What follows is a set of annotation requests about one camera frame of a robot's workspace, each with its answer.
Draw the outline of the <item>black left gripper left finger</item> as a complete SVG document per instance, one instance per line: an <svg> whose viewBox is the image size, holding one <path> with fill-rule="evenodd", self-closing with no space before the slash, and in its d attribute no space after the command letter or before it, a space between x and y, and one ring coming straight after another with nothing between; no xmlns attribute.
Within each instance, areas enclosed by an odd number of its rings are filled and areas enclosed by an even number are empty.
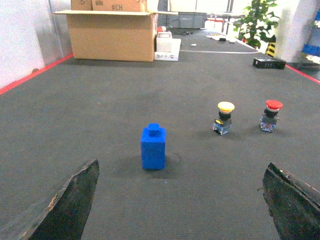
<svg viewBox="0 0 320 240"><path fill-rule="evenodd" d="M82 164L45 199L0 228L2 240L80 240L100 174L99 161Z"/></svg>

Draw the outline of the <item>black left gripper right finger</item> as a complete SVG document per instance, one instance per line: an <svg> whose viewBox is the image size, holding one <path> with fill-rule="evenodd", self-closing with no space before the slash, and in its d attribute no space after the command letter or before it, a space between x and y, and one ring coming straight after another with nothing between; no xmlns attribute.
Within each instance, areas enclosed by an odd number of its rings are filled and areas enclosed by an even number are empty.
<svg viewBox="0 0 320 240"><path fill-rule="evenodd" d="M274 163L265 170L263 197L282 240L320 238L320 191Z"/></svg>

